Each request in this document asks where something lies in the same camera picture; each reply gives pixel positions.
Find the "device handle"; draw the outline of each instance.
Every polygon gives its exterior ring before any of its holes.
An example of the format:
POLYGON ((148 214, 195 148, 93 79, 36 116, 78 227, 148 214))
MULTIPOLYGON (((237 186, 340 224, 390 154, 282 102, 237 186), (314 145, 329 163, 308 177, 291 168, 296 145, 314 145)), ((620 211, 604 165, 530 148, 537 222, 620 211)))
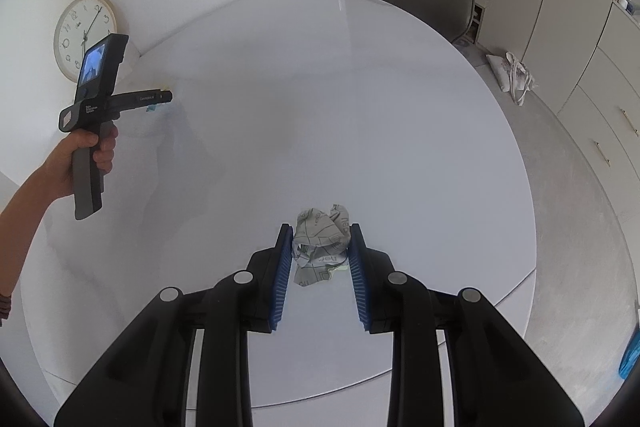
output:
POLYGON ((443 427, 440 354, 431 292, 404 272, 391 272, 386 279, 388 290, 402 300, 401 322, 394 330, 387 426, 443 427))
POLYGON ((71 158, 74 199, 76 201, 76 219, 89 217, 102 208, 104 192, 104 172, 98 169, 94 161, 94 152, 100 149, 100 141, 111 133, 113 121, 92 124, 86 128, 99 137, 93 147, 77 149, 71 158))

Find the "clock face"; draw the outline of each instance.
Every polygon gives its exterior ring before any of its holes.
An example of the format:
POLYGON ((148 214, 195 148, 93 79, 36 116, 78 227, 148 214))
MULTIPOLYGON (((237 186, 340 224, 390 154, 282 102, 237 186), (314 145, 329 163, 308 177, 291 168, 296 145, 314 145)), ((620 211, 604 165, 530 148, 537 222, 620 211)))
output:
POLYGON ((53 37, 60 70, 77 82, 84 52, 116 32, 113 9, 107 0, 75 0, 64 11, 53 37))

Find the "gray floor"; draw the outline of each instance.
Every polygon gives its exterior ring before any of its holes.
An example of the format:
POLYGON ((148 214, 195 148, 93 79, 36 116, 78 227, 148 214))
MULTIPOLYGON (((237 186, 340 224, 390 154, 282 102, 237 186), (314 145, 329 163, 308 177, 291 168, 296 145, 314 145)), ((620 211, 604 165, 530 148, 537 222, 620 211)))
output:
POLYGON ((526 341, 589 425, 622 384, 618 366, 638 321, 620 224, 587 160, 546 105, 529 93, 516 107, 498 89, 482 51, 456 47, 500 104, 529 175, 538 267, 526 341))

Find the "round white table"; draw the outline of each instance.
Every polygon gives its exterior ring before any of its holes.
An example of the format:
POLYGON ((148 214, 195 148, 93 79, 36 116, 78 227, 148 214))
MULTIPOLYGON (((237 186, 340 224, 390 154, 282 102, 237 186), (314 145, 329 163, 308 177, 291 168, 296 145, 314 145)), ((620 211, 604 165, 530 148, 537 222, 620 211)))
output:
MULTIPOLYGON (((238 0, 143 55, 116 90, 151 87, 174 101, 122 115, 103 209, 75 222, 72 198, 59 201, 28 259, 25 315, 54 375, 77 383, 163 287, 212 287, 310 206, 345 205, 368 246, 431 289, 497 303, 535 268, 529 182, 497 102, 396 7, 238 0)), ((250 336, 252 403, 380 375, 391 347, 364 332, 348 271, 291 279, 277 332, 250 336)))

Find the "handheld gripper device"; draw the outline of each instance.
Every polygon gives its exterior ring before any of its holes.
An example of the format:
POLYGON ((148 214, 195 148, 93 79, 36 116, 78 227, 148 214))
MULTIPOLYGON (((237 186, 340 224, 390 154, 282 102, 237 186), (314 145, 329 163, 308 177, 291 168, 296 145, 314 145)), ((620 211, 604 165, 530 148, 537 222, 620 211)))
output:
MULTIPOLYGON (((127 41, 128 35, 112 33, 84 54, 76 99, 74 105, 60 112, 60 131, 86 129, 102 139, 109 136, 113 120, 117 120, 122 111, 172 101, 174 96, 171 91, 161 89, 113 94, 127 41)), ((94 152, 98 149, 100 142, 73 153, 76 219, 84 219, 102 208, 103 172, 100 172, 94 161, 94 152)))
MULTIPOLYGON (((284 224, 275 247, 212 288, 162 290, 89 370, 54 427, 184 427, 198 329, 196 427, 251 427, 247 333, 271 333, 282 318, 292 238, 284 224)), ((445 426, 436 330, 445 333, 456 427, 584 427, 556 379, 477 289, 426 288, 368 248, 356 224, 348 259, 364 329, 394 338, 387 427, 445 426)))

